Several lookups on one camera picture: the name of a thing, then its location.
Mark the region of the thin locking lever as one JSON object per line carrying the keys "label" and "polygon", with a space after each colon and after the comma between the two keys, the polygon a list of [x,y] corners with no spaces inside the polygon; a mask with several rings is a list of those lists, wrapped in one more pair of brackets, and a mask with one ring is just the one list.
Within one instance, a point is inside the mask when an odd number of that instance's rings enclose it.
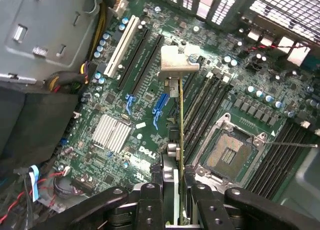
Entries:
{"label": "thin locking lever", "polygon": [[279,146],[296,146],[296,147],[310,147],[310,148],[318,148],[317,144],[303,144],[303,143],[292,143],[292,142],[267,142],[265,141],[264,144],[269,145],[279,145]]}

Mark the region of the green Dell motherboard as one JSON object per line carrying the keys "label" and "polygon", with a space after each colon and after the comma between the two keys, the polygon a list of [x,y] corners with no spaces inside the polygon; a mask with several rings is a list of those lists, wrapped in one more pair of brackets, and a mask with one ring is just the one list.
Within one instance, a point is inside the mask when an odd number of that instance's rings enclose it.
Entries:
{"label": "green Dell motherboard", "polygon": [[[169,140],[167,120],[174,98],[170,97],[163,107],[158,130],[153,125],[152,110],[166,93],[159,79],[163,46],[178,46],[179,53],[189,55],[190,62],[199,64],[198,72],[183,77],[184,164],[195,169],[197,179],[215,180],[223,187],[246,188],[271,147],[265,144],[244,185],[216,176],[200,176],[192,161],[224,113],[230,113],[231,122],[250,133],[267,133],[267,142],[276,141],[287,120],[319,140],[320,99],[313,94],[312,75],[302,69],[303,61],[309,58],[309,45],[287,37],[273,40],[267,32],[254,41],[249,38],[250,28],[240,28],[236,34],[211,29],[151,0],[133,0],[128,15],[139,17],[136,34],[112,78],[104,75],[102,68],[119,43],[125,24],[112,23],[104,34],[93,57],[96,72],[80,98],[80,112],[67,128],[69,138],[55,164],[57,169],[70,168],[73,195],[90,197],[112,186],[130,190],[137,183],[148,182],[152,178],[151,166],[167,154],[169,146],[176,146],[178,141]],[[119,79],[146,28],[151,29],[151,35],[127,83],[118,90]],[[164,42],[129,115],[126,95],[159,34],[164,36]],[[92,142],[103,114],[132,128],[118,154]]]}

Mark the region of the white power connector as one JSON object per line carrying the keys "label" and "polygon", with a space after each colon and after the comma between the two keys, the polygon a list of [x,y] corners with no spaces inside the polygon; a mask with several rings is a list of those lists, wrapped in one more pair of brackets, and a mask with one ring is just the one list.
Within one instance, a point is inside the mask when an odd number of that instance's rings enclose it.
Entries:
{"label": "white power connector", "polygon": [[114,6],[111,8],[114,16],[119,19],[123,16],[128,6],[128,0],[115,0]]}

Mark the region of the grey power supply unit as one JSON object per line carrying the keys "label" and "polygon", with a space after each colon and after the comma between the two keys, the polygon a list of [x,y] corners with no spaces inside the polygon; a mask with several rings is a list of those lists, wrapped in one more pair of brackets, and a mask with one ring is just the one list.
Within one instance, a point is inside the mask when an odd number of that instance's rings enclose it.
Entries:
{"label": "grey power supply unit", "polygon": [[0,81],[35,83],[77,72],[101,0],[0,0]]}

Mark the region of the CPU socket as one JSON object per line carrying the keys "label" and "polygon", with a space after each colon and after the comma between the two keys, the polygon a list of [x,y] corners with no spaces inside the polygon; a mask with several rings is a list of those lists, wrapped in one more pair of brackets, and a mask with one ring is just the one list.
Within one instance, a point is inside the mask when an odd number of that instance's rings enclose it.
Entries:
{"label": "CPU socket", "polygon": [[267,138],[264,131],[254,134],[232,123],[231,114],[224,113],[206,135],[192,165],[200,176],[244,185],[265,150]]}

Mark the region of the silver chipset heatsink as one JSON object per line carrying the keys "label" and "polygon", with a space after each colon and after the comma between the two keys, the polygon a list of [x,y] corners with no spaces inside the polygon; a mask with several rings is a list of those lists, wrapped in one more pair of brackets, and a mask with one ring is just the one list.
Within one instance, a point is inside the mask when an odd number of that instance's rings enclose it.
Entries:
{"label": "silver chipset heatsink", "polygon": [[114,154],[120,153],[132,128],[130,125],[103,114],[91,138],[95,145],[109,150]]}

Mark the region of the black plastic shroud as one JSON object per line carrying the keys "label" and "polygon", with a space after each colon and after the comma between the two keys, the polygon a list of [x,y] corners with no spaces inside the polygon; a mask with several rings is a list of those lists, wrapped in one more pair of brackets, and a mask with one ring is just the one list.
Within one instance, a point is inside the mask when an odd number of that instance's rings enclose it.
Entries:
{"label": "black plastic shroud", "polygon": [[30,166],[48,160],[77,103],[75,94],[0,84],[0,164]]}

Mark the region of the white expansion slot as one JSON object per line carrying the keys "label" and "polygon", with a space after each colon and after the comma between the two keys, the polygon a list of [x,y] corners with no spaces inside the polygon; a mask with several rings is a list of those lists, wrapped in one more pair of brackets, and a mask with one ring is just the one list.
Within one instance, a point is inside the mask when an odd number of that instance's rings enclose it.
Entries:
{"label": "white expansion slot", "polygon": [[139,17],[132,15],[122,37],[119,40],[106,68],[104,70],[104,75],[112,78],[117,71],[118,65],[120,64],[132,38],[137,30],[138,25],[140,24]]}

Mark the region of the black open PC case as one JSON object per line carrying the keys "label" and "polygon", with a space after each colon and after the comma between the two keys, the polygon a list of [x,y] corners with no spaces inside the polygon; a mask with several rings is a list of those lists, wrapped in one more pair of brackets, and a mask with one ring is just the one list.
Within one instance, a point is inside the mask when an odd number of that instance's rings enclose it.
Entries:
{"label": "black open PC case", "polygon": [[[40,202],[56,212],[70,208],[88,197],[73,195],[71,181],[68,177],[71,169],[57,169],[55,164],[61,151],[66,146],[67,132],[71,121],[80,113],[80,99],[87,90],[93,74],[97,70],[94,54],[112,23],[124,23],[124,31],[131,18],[128,15],[130,3],[123,16],[117,19],[111,8],[115,0],[100,0],[97,24],[91,39],[89,51],[77,72],[58,71],[46,79],[35,83],[18,83],[0,81],[0,84],[14,84],[38,87],[51,93],[75,94],[77,105],[66,129],[55,146],[51,157],[41,163],[30,166],[9,166],[0,164],[0,193],[8,194],[7,184],[14,178],[13,170],[21,167],[36,166],[35,184],[32,201]],[[258,36],[267,32],[270,37],[281,39],[287,37],[292,41],[310,46],[309,58],[302,63],[302,69],[312,75],[312,92],[320,99],[320,0],[151,0],[162,7],[170,7],[187,17],[197,19],[205,26],[236,34],[240,28],[251,29],[249,38],[256,41]],[[311,148],[309,154],[299,167],[290,187],[276,201],[299,212],[320,218],[320,137],[316,143],[318,148]],[[225,189],[217,181],[203,181],[214,189],[224,192]]]}

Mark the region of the blue expansion slot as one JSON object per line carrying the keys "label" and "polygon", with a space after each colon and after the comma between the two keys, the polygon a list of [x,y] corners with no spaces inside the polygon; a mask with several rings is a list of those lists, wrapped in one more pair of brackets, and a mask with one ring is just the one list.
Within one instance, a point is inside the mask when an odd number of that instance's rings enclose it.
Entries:
{"label": "blue expansion slot", "polygon": [[161,95],[161,97],[159,98],[159,100],[157,101],[155,107],[152,110],[152,114],[153,114],[153,125],[155,127],[156,130],[159,129],[158,127],[158,119],[159,117],[162,115],[162,109],[163,107],[167,104],[168,100],[169,100],[169,94],[167,93],[163,93]]}

